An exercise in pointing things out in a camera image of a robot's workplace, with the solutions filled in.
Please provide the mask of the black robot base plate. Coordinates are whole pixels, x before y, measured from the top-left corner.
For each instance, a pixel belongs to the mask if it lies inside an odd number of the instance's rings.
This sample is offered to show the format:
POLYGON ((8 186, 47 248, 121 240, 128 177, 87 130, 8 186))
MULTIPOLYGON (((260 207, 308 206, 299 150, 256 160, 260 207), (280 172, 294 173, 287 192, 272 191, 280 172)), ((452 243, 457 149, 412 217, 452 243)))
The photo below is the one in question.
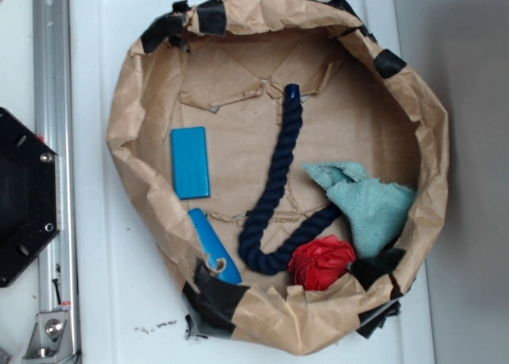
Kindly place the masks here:
POLYGON ((58 233, 56 154, 1 109, 1 287, 11 286, 58 233))

